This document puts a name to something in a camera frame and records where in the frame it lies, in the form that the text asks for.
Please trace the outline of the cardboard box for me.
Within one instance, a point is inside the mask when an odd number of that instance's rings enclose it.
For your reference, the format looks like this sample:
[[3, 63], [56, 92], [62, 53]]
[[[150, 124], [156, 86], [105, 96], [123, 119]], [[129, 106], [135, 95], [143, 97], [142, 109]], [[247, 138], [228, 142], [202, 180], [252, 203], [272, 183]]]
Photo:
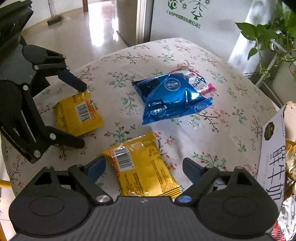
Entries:
[[295, 103], [288, 101], [263, 127], [258, 183], [281, 208], [285, 190], [285, 141], [295, 141]]

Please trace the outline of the red snack bag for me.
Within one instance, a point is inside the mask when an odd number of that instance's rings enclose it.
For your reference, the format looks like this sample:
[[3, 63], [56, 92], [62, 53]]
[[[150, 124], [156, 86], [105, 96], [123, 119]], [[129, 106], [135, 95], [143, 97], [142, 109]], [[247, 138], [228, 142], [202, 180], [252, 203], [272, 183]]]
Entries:
[[275, 223], [270, 235], [275, 241], [285, 241], [285, 236], [283, 235], [278, 222]]

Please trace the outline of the pothos plant white pot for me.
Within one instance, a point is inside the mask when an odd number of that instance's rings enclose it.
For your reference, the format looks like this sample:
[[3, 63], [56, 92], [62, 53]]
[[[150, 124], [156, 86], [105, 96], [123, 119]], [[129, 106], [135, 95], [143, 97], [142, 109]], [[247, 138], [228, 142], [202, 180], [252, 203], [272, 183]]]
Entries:
[[263, 51], [275, 52], [274, 65], [295, 64], [295, 12], [284, 1], [277, 1], [271, 20], [266, 24], [236, 23], [243, 37], [255, 43], [247, 59], [258, 55], [260, 77], [270, 78], [270, 67], [263, 63]]

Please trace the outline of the floral tablecloth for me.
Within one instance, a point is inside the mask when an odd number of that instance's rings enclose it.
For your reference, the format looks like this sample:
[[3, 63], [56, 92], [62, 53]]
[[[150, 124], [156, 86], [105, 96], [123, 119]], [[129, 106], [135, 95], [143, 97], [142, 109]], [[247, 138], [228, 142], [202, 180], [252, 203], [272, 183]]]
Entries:
[[31, 164], [5, 138], [2, 151], [13, 192], [44, 167], [87, 164], [118, 143], [153, 132], [178, 184], [190, 182], [182, 160], [256, 177], [263, 125], [273, 102], [229, 63], [182, 38], [156, 40], [102, 57], [75, 71], [87, 84], [88, 105], [104, 125], [85, 133], [84, 147], [49, 147]]

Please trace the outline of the white metal plant stand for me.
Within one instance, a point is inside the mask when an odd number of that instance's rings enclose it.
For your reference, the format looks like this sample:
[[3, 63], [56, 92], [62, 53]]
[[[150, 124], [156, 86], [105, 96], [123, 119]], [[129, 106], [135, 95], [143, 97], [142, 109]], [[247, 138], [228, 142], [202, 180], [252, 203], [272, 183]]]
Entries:
[[278, 66], [281, 62], [289, 63], [295, 65], [295, 57], [292, 56], [292, 52], [295, 52], [295, 48], [292, 48], [289, 53], [284, 47], [282, 47], [276, 40], [272, 39], [270, 48], [275, 52], [271, 62], [268, 64], [267, 68], [265, 68], [260, 74], [261, 77], [256, 82], [255, 86], [260, 87], [263, 84], [263, 81], [270, 77], [270, 70], [273, 66]]

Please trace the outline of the orange chip bag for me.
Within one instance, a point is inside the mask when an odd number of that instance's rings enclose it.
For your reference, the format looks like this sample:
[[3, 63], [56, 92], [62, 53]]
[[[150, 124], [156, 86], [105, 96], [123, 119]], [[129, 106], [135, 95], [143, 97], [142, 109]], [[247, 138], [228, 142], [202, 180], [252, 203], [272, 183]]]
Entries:
[[295, 181], [296, 181], [296, 155], [295, 142], [286, 140], [285, 149], [287, 151], [285, 157], [285, 193], [284, 200], [295, 195]]

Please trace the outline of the white refrigerator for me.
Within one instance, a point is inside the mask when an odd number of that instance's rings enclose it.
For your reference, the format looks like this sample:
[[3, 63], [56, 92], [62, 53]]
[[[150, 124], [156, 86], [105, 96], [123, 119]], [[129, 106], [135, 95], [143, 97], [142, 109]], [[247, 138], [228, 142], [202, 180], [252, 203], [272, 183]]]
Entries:
[[228, 60], [252, 1], [135, 1], [148, 40], [183, 38]]

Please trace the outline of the dark blue foil bag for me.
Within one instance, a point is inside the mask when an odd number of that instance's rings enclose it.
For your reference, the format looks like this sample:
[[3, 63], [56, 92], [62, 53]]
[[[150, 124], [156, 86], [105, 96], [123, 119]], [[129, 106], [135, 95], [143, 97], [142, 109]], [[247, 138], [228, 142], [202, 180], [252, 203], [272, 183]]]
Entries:
[[132, 85], [145, 103], [143, 125], [199, 113], [213, 102], [211, 97], [200, 95], [182, 73], [147, 78]]

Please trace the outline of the gold yellow snack pack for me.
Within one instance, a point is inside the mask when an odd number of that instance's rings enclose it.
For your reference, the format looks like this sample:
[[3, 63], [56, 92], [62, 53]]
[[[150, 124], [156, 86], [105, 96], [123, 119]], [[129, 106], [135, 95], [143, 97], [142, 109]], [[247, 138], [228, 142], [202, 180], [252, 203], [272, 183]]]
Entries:
[[90, 92], [77, 94], [59, 101], [54, 107], [55, 128], [79, 137], [104, 125], [97, 108], [92, 105]]

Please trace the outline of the silver foil bag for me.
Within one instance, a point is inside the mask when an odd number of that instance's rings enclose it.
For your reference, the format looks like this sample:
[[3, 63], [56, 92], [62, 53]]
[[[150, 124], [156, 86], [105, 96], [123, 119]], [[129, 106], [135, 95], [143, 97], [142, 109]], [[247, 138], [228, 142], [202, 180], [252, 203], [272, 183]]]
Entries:
[[295, 195], [289, 197], [283, 202], [277, 222], [285, 240], [294, 240], [296, 226]]

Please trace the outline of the pink white candy bag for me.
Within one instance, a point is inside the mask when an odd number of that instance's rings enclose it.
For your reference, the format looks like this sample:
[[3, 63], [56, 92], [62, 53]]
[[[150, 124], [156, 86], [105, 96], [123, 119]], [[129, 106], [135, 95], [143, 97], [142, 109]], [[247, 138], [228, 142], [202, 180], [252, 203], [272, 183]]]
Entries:
[[185, 76], [186, 80], [189, 82], [189, 84], [191, 84], [192, 87], [194, 87], [194, 89], [204, 97], [207, 94], [216, 91], [216, 88], [195, 70], [180, 67], [170, 72], [170, 74], [177, 73], [182, 73]]

